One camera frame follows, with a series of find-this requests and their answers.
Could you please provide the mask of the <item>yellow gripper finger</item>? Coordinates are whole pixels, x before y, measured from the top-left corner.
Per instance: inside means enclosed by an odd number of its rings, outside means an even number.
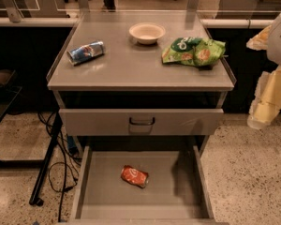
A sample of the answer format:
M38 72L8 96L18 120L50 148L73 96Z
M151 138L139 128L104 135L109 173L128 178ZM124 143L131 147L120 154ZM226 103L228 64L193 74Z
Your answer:
M281 66L262 72L251 103L247 124L254 129L269 126L281 111Z
M246 43L246 47L255 51L266 50L268 48L268 36L271 28L272 27L269 25L262 29L257 35L250 38Z

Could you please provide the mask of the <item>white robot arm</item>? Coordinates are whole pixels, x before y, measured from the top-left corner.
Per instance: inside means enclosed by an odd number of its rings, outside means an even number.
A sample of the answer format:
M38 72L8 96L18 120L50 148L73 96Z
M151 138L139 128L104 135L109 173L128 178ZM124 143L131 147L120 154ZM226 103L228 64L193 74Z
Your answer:
M281 111L281 13L273 23L249 39L246 47L265 50L267 58L278 67L273 72L262 72L255 90L247 124L254 129L269 126Z

